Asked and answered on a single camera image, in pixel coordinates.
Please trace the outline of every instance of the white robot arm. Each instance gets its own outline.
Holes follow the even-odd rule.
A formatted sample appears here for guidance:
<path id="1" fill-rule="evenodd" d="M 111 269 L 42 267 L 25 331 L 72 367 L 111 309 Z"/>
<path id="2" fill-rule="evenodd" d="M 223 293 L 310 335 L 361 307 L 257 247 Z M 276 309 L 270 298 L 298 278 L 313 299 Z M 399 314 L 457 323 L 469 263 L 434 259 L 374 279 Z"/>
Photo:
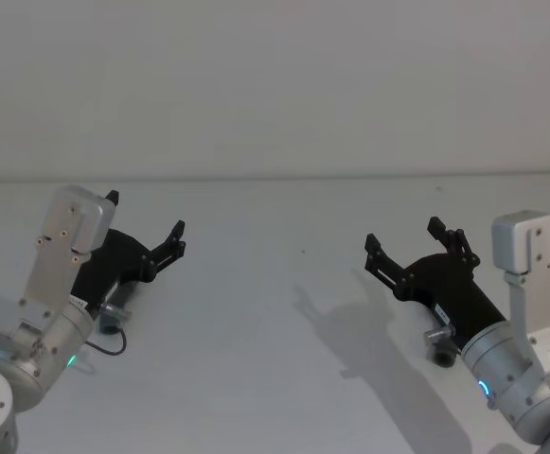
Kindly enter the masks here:
<path id="1" fill-rule="evenodd" d="M 101 317 L 103 333 L 120 332 L 125 340 L 119 325 L 129 316 L 124 305 L 130 285 L 150 282 L 184 255 L 182 221 L 162 245 L 149 251 L 109 229 L 117 204 L 115 191 L 102 198 L 67 186 L 49 207 L 19 302 L 20 322 L 0 332 L 0 454 L 15 452 L 14 414 L 41 402 L 74 362 L 95 319 Z"/>
<path id="2" fill-rule="evenodd" d="M 519 350 L 513 355 L 528 364 L 497 402 L 506 419 L 518 418 L 514 427 L 524 439 L 536 434 L 531 438 L 541 445 L 539 453 L 550 454 L 550 215 L 502 216 L 493 222 L 492 237 L 495 266 L 510 285 L 512 337 Z"/>

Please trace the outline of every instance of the black cable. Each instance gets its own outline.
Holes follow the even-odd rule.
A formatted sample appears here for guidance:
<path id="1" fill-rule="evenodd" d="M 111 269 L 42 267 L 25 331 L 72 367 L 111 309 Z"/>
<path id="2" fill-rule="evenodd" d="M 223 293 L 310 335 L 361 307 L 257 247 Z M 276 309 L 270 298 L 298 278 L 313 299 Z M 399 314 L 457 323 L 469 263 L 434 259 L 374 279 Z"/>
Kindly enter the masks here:
<path id="1" fill-rule="evenodd" d="M 121 333 L 121 339 L 123 339 L 123 346 L 121 349 L 117 352 L 111 352 L 110 350 L 105 350 L 102 347 L 95 345 L 94 343 L 90 341 L 86 341 L 85 343 L 89 345 L 90 347 L 98 350 L 100 353 L 103 353 L 104 355 L 108 355 L 110 357 L 118 357 L 121 355 L 125 350 L 127 349 L 127 336 L 125 335 L 125 331 L 123 331 L 123 328 L 119 328 L 119 333 Z"/>

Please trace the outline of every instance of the white table surface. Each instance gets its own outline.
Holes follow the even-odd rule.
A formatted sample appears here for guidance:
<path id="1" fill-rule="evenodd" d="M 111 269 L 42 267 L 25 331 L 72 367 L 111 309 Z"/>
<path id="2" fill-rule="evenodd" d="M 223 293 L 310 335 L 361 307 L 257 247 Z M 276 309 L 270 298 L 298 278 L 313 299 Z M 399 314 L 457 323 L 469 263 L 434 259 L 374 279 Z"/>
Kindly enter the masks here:
<path id="1" fill-rule="evenodd" d="M 0 325 L 56 186 L 0 184 Z M 477 282 L 507 314 L 489 226 L 550 212 L 550 176 L 86 186 L 118 189 L 114 227 L 149 247 L 184 219 L 186 257 L 137 292 L 125 355 L 83 347 L 18 417 L 20 454 L 535 451 L 487 410 L 463 363 L 425 359 L 429 315 L 362 271 L 363 245 L 373 232 L 408 265 L 440 251 L 426 232 L 439 215 L 466 230 Z"/>

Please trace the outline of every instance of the white wall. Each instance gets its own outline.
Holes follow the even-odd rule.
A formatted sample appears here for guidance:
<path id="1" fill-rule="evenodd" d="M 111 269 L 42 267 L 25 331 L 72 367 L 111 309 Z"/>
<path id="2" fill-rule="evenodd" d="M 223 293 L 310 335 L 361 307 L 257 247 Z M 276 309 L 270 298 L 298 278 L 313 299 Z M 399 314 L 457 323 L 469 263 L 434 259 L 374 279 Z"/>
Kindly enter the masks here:
<path id="1" fill-rule="evenodd" d="M 550 169 L 550 0 L 0 0 L 0 178 Z"/>

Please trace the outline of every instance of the cylindrical connector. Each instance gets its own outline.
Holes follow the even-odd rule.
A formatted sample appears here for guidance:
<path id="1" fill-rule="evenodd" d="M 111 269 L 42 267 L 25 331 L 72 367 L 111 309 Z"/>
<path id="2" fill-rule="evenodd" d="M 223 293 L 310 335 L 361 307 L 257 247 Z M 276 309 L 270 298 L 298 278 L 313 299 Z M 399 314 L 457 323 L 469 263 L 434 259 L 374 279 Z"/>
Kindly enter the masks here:
<path id="1" fill-rule="evenodd" d="M 119 332 L 121 324 L 132 317 L 132 312 L 123 307 L 129 301 L 136 286 L 136 282 L 129 282 L 117 287 L 113 295 L 102 304 L 100 307 L 100 333 L 116 334 Z"/>
<path id="2" fill-rule="evenodd" d="M 438 367 L 448 369 L 455 364 L 457 347 L 450 340 L 443 340 L 430 345 L 426 357 Z"/>
<path id="3" fill-rule="evenodd" d="M 444 341 L 455 334 L 455 328 L 452 325 L 446 324 L 437 329 L 432 329 L 424 333 L 424 342 L 426 345 L 434 345 Z"/>

